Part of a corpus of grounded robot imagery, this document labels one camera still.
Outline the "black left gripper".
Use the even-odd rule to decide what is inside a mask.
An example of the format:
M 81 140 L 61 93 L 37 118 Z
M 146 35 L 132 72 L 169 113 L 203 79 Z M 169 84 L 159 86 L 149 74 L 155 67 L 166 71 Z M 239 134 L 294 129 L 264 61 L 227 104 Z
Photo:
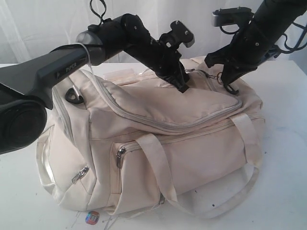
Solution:
M 158 40 L 151 38 L 144 49 L 145 66 L 153 70 L 157 76 L 165 79 L 179 92 L 184 93 L 189 87 L 189 76 L 183 72 L 179 58 L 181 55 L 177 49 L 180 41 L 174 33 L 164 33 Z

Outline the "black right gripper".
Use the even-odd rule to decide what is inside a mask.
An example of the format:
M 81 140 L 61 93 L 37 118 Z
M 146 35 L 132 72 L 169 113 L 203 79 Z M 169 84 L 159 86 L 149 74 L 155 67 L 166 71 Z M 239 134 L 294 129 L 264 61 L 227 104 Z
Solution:
M 208 68 L 224 65 L 221 80 L 223 85 L 231 84 L 271 57 L 281 53 L 276 41 L 283 34 L 283 20 L 278 14 L 254 14 L 252 19 L 239 27 L 231 43 L 207 54 Z

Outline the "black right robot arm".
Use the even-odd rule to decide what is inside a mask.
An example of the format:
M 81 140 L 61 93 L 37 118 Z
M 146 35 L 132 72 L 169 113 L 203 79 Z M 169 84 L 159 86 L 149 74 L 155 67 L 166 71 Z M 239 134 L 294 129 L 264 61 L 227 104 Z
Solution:
M 306 45 L 301 43 L 307 28 L 295 23 L 295 19 L 306 11 L 305 0 L 264 0 L 255 13 L 247 7 L 215 10 L 212 14 L 214 27 L 222 30 L 224 26 L 237 25 L 238 30 L 224 32 L 233 38 L 230 44 L 207 54 L 207 67 L 222 64 L 224 68 L 220 79 L 227 87 L 270 58 L 304 49 Z M 302 34 L 294 47 L 285 45 L 284 49 L 280 49 L 276 42 L 281 36 L 286 36 L 285 31 L 291 25 L 302 29 Z

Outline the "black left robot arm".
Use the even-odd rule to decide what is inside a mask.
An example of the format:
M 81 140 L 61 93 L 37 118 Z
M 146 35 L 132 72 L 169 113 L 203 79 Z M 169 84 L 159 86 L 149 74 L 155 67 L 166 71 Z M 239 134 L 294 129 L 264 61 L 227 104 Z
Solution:
M 0 152 L 23 149 L 40 136 L 53 108 L 52 89 L 90 64 L 98 66 L 126 52 L 180 92 L 189 80 L 180 62 L 180 44 L 190 47 L 194 34 L 180 21 L 154 39 L 137 15 L 126 13 L 92 24 L 75 44 L 55 48 L 41 57 L 0 70 Z

